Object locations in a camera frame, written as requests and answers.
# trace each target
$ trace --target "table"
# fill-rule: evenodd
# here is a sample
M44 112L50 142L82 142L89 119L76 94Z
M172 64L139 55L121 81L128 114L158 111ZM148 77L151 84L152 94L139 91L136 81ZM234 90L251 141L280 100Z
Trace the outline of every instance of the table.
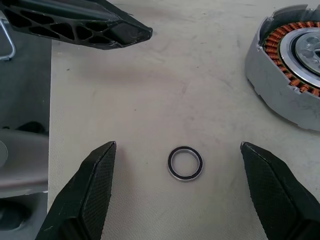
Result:
M242 141L283 159L320 200L320 134L274 114L244 73L262 19L300 2L118 0L153 28L151 40L110 51L54 42L48 206L108 141L117 153L102 240L266 240ZM204 159L193 182L168 172L178 146Z

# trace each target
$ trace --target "black rubber seal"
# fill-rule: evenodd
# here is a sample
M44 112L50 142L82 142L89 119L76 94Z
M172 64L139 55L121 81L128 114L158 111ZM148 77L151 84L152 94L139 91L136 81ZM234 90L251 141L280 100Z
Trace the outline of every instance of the black rubber seal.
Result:
M198 168L194 174L189 175L189 176L181 176L172 167L173 156L176 152L178 152L180 150L189 150L189 151L193 152L198 157L199 165L198 165ZM172 152L170 153L167 165L168 165L169 172L174 177L176 177L177 179L179 179L181 181L187 182L187 181L191 181L191 180L197 178L201 174L202 169L204 167L204 161L203 161L202 157L200 156L200 154L195 149L193 149L189 146L179 146L179 147L175 148L174 150L172 150Z

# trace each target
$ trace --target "white table surface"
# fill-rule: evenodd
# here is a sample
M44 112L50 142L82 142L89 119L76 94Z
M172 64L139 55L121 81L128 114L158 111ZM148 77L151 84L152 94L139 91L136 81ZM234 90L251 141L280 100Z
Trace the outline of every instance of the white table surface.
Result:
M283 159L320 200L320 134L273 114L244 73L262 19L301 1L112 3L152 27L153 37L109 51L53 43L49 207L108 141L117 152L102 240L266 240L241 141ZM184 145L205 163L189 183L167 170L170 151Z

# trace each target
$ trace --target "white fabric surface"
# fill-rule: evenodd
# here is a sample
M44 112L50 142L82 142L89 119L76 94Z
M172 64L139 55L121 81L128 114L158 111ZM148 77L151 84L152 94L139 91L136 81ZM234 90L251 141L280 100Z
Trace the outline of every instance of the white fabric surface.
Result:
M262 19L300 1L112 3L154 34L110 51L53 43L49 207L90 151L108 141L117 152L102 240L266 240L241 141L283 159L320 200L319 133L274 115L244 73ZM170 151L183 145L204 159L202 175L189 183L167 170Z

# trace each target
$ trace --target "copper winding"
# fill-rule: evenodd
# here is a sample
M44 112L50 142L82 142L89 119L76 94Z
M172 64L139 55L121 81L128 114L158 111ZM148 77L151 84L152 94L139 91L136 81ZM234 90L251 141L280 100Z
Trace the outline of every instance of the copper winding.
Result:
M314 28L315 27L315 24L313 21L306 21L305 25L307 28Z
M277 49L274 47L266 47L265 48L265 52L268 54L276 54L278 53Z
M283 25L281 27L278 27L265 40L264 51L273 60L274 64L277 65L279 69L284 73L284 75L290 80L289 85L298 87L301 93L309 91L313 95L320 97L319 89L311 87L310 85L296 78L291 72L289 72L288 68L284 66L283 62L280 60L281 58L278 53L279 42L286 34L300 28L314 28L314 27L320 28L320 21L319 22L313 22L313 21L292 22L292 23Z
M300 84L300 80L299 79L293 79L289 85L291 86L298 86Z
M288 33L293 31L293 29L289 25L283 25L282 28L286 30Z
M274 64L277 65L277 66L280 66L282 65L282 61L280 60L273 60Z
M311 93L319 97L319 89L314 88L312 89Z
M274 36L269 36L267 39L266 39L267 41L271 41L271 42L275 42L276 44L277 43L279 43L279 38L276 38L276 37L274 37Z
M282 27L278 27L275 32L279 33L282 36L285 36L288 32L284 30Z
M306 25L304 22L302 22L302 21L297 22L296 24L297 24L301 29L303 29L303 28L306 28L306 27L307 27L307 25Z
M268 55L269 55L269 57L270 57L272 60L278 60L278 59L279 59L278 54L275 54L275 53L269 53Z
M300 87L300 92L301 93L304 93L306 91L308 91L310 88L310 86L308 84L303 84L301 87Z
M266 47L271 47L271 48L277 48L277 47L278 47L278 43L275 43L275 42L273 42L273 41L267 41L267 42L265 43L265 46L266 46Z
M300 27L298 27L298 25L297 25L296 23L294 23L294 22L289 23L288 25L289 25L290 27L292 27L294 30L300 29Z

